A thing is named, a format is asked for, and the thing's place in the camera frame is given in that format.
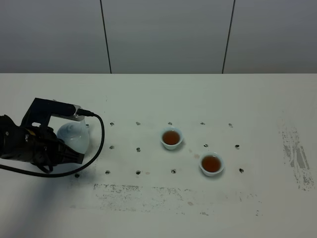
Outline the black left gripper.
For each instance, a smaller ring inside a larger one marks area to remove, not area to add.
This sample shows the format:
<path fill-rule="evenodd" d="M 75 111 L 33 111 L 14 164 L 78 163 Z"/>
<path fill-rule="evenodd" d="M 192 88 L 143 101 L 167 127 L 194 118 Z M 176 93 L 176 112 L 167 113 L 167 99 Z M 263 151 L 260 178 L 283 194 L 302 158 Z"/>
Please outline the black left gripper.
<path fill-rule="evenodd" d="M 59 139 L 52 128 L 44 132 L 39 127 L 23 126 L 32 142 L 31 164 L 44 173 L 51 173 L 57 165 L 82 164 L 84 154 L 76 152 L 69 146 L 65 146 L 63 140 Z"/>

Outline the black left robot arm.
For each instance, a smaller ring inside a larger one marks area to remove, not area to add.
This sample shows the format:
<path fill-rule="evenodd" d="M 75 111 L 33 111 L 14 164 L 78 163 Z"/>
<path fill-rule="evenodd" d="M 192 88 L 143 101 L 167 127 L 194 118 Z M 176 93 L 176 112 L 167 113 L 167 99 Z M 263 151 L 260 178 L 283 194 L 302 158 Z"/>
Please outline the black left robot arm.
<path fill-rule="evenodd" d="M 49 174 L 60 164 L 81 164 L 84 154 L 66 145 L 51 127 L 17 126 L 4 115 L 0 117 L 0 157 L 30 163 Z"/>

